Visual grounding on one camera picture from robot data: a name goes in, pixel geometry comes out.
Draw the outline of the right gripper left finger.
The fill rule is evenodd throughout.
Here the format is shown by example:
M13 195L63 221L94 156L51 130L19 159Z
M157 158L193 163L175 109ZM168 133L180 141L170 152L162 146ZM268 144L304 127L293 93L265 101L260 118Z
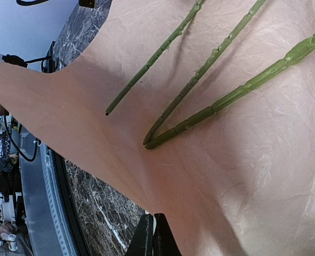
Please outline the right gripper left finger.
M152 256L153 216L143 214L138 222L125 256Z

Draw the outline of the blue fake flower bunch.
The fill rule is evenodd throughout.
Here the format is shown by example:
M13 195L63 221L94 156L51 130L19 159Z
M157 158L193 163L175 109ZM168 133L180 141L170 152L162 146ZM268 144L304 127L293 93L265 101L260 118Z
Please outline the blue fake flower bunch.
M315 33L297 43L291 50L289 50L285 56L275 63L270 65L268 68L260 72L255 77L248 80L245 84L238 86L236 89L226 94L222 98L215 101L212 105L205 107L204 109L196 112L189 118L180 122L175 127L167 130L158 137L152 139L152 141L145 144L145 149L152 150L156 147L162 145L166 141L173 139L179 134L185 132L191 127L199 124L205 119L213 116L219 111L223 110L230 104L234 103L238 99L244 97L250 92L258 89L260 86L273 79L277 75L284 72L291 66L295 66L304 60L308 55L310 55L315 50Z

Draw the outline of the peach wrapping paper sheet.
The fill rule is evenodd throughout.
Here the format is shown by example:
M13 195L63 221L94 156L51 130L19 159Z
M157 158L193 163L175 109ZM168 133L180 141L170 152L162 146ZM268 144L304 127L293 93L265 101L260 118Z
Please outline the peach wrapping paper sheet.
M110 115L193 1L113 1L89 46L43 74L0 62L0 103L35 136L151 213L183 255L315 255L315 50L153 150L155 120L253 1L205 1Z

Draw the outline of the pink fake flower stem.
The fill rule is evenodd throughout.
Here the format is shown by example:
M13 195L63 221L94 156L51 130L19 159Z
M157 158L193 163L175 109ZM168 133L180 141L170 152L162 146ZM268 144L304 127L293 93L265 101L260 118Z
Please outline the pink fake flower stem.
M221 54L227 49L227 47L233 42L233 40L239 35L239 33L247 26L247 24L256 15L259 9L264 5L266 0L257 0L249 11L238 22L234 29L228 34L228 36L222 41L222 43L214 48L207 58L205 63L195 72L195 75L186 83L183 89L178 95L169 103L162 114L157 118L152 127L147 132L143 144L147 145L152 140L153 135L164 123L167 117L174 111L174 109L181 103L190 90L198 83L198 81L204 76L204 74L210 69L214 62L221 56Z

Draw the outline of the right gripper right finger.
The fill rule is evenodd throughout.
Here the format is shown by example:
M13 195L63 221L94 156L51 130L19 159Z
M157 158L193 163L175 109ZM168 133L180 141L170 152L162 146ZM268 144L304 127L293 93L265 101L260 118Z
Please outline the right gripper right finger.
M153 235L153 250L157 256L181 256L165 214L154 214L156 229Z

